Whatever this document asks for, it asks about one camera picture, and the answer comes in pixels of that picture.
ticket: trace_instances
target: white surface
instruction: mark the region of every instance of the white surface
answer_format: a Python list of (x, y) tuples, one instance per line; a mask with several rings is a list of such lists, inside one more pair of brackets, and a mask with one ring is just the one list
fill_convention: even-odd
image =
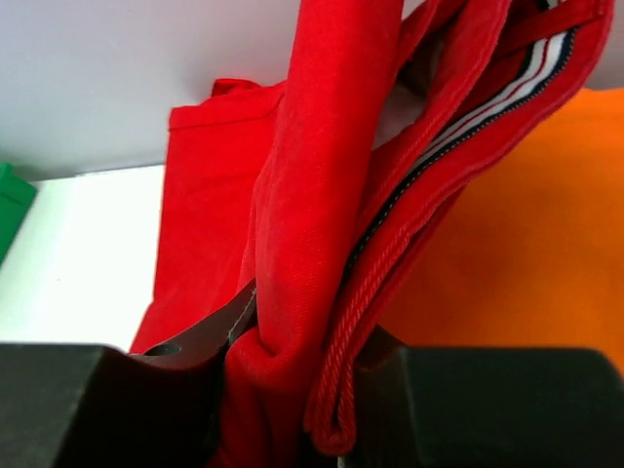
[[(298, 3), (2, 0), (0, 159), (35, 178), (161, 162), (172, 106), (286, 76)], [(620, 12), (591, 84), (624, 85), (623, 32)]]
[(0, 341), (128, 350), (150, 302), (163, 168), (40, 182), (0, 267)]

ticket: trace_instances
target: red garment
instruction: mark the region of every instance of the red garment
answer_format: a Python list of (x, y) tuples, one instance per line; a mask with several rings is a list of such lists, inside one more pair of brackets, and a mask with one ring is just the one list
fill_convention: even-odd
[[(381, 308), (461, 188), (580, 88), (612, 8), (427, 0), (401, 24), (400, 0), (303, 0), (286, 82), (219, 82), (174, 110), (154, 301), (133, 351), (256, 277), (258, 326), (227, 354), (211, 466), (298, 466), (302, 420), (317, 449), (352, 447), (352, 363)], [(399, 68), (437, 31), (421, 115), (371, 152)]]

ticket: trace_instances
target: black plastic part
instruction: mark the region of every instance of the black plastic part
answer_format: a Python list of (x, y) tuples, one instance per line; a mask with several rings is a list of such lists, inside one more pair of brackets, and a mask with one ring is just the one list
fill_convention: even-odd
[(0, 467), (205, 466), (218, 437), (228, 337), (253, 322), (251, 284), (144, 356), (0, 345)]
[(383, 352), (356, 369), (347, 466), (624, 466), (622, 379), (596, 351), (390, 343)]

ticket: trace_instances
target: white shelf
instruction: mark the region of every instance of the white shelf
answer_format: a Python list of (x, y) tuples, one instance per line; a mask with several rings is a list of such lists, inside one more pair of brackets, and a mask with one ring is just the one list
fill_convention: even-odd
[(38, 182), (0, 266), (0, 341), (128, 350), (151, 300), (164, 168)]

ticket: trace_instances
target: orange fabric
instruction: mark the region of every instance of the orange fabric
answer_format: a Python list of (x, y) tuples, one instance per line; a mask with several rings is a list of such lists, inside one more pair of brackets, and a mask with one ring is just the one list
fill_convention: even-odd
[(624, 90), (581, 91), (442, 222), (380, 324), (411, 345), (581, 345), (624, 371)]

